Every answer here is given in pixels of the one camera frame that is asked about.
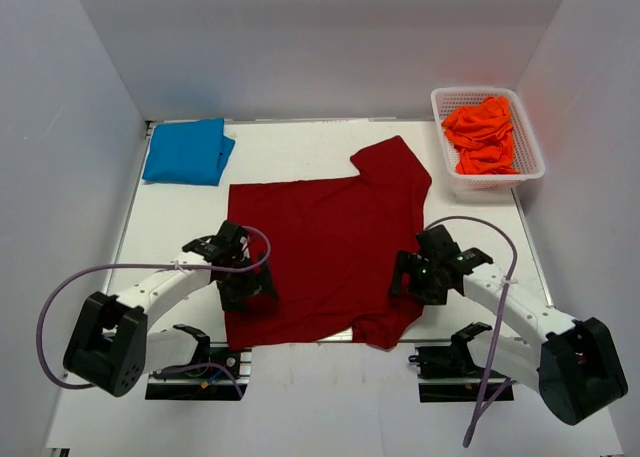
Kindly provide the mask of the dark red t-shirt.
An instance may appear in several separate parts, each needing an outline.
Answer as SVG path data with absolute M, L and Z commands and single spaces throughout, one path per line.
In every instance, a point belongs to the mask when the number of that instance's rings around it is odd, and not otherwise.
M 396 255 L 417 249 L 432 179 L 394 136 L 350 158 L 352 177 L 234 184 L 228 217 L 263 232 L 277 298 L 248 299 L 225 315 L 227 342 L 244 348 L 313 342 L 346 329 L 352 339 L 395 347 L 423 307 L 388 294 Z

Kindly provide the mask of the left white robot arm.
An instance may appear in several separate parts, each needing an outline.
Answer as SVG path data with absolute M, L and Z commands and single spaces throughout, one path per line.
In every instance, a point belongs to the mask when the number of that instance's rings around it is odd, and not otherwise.
M 277 292 L 265 250 L 253 258 L 250 241 L 267 236 L 255 227 L 226 220 L 214 235 L 185 244 L 166 264 L 150 264 L 150 275 L 108 295 L 95 292 L 83 303 L 67 345 L 63 366 L 114 397 L 128 393 L 146 374 L 162 378 L 207 371 L 229 375 L 211 354 L 211 338 L 183 323 L 160 331 L 154 325 L 180 302 L 216 285 L 226 311 L 250 297 Z

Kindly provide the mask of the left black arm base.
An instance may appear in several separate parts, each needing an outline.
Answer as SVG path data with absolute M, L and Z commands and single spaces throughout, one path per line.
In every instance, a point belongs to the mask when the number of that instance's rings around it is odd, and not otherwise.
M 150 374 L 145 399 L 239 402 L 249 384 L 251 363 L 250 349 L 232 351 L 222 345 L 212 345 L 209 357 L 195 369 Z

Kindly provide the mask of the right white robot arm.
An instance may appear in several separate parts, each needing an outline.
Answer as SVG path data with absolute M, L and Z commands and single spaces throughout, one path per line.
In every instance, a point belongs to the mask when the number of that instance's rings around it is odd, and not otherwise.
M 538 393 L 561 422 L 576 425 L 629 390 L 608 327 L 538 300 L 478 248 L 460 249 L 443 225 L 420 232 L 416 252 L 396 255 L 390 294 L 425 306 L 455 291 L 494 314 L 473 322 L 448 345 L 417 347 L 409 362 L 432 382 L 503 376 Z

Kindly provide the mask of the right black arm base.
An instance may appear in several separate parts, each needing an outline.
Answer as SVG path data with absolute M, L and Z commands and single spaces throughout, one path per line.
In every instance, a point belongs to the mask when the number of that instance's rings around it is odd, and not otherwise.
M 422 345 L 408 356 L 417 371 L 419 401 L 472 403 L 479 395 L 484 368 L 461 358 L 450 345 Z

